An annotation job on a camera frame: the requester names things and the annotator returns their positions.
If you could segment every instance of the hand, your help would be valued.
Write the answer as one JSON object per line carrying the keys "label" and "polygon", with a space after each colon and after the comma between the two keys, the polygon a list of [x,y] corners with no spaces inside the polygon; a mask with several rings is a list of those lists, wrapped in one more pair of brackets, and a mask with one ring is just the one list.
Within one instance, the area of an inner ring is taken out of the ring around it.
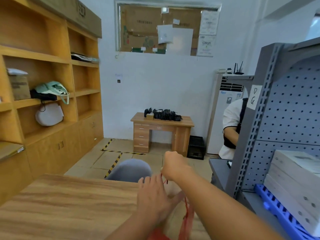
{"label": "hand", "polygon": [[161,173],[167,180],[175,181],[174,177],[179,177],[180,173],[187,173],[188,170],[192,168],[185,157],[177,152],[165,152]]}
{"label": "hand", "polygon": [[138,214],[154,226],[165,220],[184,198],[182,191],[173,198],[168,198],[160,174],[146,177],[144,183],[141,178],[138,185]]}

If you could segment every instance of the person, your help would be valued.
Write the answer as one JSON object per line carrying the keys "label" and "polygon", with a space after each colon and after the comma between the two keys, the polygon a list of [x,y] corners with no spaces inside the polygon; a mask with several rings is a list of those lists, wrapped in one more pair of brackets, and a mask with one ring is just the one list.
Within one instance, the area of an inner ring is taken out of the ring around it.
{"label": "person", "polygon": [[187,159],[166,152],[162,175],[182,191],[169,199],[160,174],[138,182],[137,210],[106,240],[146,240],[184,198],[194,207],[211,239],[283,240],[269,225],[245,206],[195,173]]}
{"label": "person", "polygon": [[232,102],[223,113],[223,139],[224,143],[219,151],[219,157],[232,160],[238,143],[241,124],[245,115],[248,98]]}

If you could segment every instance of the pegboard panel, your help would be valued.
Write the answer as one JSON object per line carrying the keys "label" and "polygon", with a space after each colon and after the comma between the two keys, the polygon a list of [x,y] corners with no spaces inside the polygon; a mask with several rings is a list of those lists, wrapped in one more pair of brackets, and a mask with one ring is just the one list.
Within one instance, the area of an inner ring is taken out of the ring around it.
{"label": "pegboard panel", "polygon": [[320,57],[290,68],[270,90],[257,139],[320,145]]}
{"label": "pegboard panel", "polygon": [[319,145],[302,145],[283,142],[267,142],[256,140],[251,160],[242,183],[243,190],[253,190],[255,184],[262,184],[270,168],[270,162],[275,150],[303,151],[320,158]]}
{"label": "pegboard panel", "polygon": [[248,152],[243,190],[263,183],[275,150],[320,157],[320,56],[294,64],[273,81],[268,95],[257,140]]}

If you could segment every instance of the gray chair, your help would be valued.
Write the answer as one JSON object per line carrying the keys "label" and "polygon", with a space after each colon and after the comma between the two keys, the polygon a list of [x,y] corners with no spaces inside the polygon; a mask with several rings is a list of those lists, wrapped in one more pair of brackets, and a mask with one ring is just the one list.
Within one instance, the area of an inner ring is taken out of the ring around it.
{"label": "gray chair", "polygon": [[137,183],[139,179],[151,177],[152,170],[145,161],[140,159],[128,159],[116,165],[106,180]]}

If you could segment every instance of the green item on shelf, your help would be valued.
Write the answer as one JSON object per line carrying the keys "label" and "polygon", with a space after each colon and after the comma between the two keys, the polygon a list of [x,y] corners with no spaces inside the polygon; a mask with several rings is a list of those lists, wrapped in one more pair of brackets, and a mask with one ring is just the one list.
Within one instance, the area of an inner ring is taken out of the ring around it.
{"label": "green item on shelf", "polygon": [[57,81],[51,81],[47,83],[40,84],[36,86],[35,90],[38,93],[51,93],[57,96],[60,96],[62,101],[65,104],[69,104],[69,92],[66,90],[66,88]]}

